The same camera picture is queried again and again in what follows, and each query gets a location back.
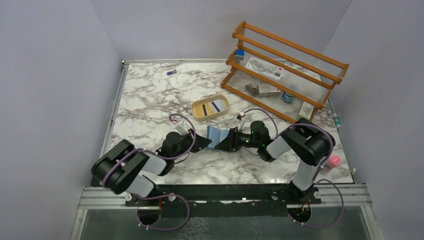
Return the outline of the blue leather card holder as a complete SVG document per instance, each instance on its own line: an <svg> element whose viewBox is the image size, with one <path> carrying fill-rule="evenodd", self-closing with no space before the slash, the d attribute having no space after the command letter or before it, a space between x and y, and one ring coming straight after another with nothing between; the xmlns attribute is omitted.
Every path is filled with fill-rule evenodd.
<svg viewBox="0 0 424 240"><path fill-rule="evenodd" d="M211 143L207 146L208 149L215 149L216 145L222 142L229 134L228 130L216 128L214 126L207 126L206 138L211 140Z"/></svg>

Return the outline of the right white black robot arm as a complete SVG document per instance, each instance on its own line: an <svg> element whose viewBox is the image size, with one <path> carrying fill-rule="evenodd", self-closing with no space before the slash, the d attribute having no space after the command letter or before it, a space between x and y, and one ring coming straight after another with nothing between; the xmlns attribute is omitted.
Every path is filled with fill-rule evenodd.
<svg viewBox="0 0 424 240"><path fill-rule="evenodd" d="M209 147L214 150L232 153L242 147L256 148L258 156L269 163L290 150L294 151L300 162L290 182L293 186L288 190L288 196L296 204L308 198L308 190L314 185L319 167L331 156L336 144L330 133L306 118L300 118L275 138L271 138L269 129L260 120L250 124L249 133L238 128L213 133L213 127L209 127L207 136L212 140Z"/></svg>

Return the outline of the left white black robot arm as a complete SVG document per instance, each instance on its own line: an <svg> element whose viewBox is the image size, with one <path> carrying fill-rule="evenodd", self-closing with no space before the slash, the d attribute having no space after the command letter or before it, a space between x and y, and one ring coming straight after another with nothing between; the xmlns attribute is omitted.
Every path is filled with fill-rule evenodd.
<svg viewBox="0 0 424 240"><path fill-rule="evenodd" d="M211 143L212 140L194 133L192 129L186 134L169 132L154 153L136 148L124 139L93 164L91 174L102 187L115 194L137 194L138 199L149 206L157 200L156 184L140 172L164 176L172 170L180 156L197 153Z"/></svg>

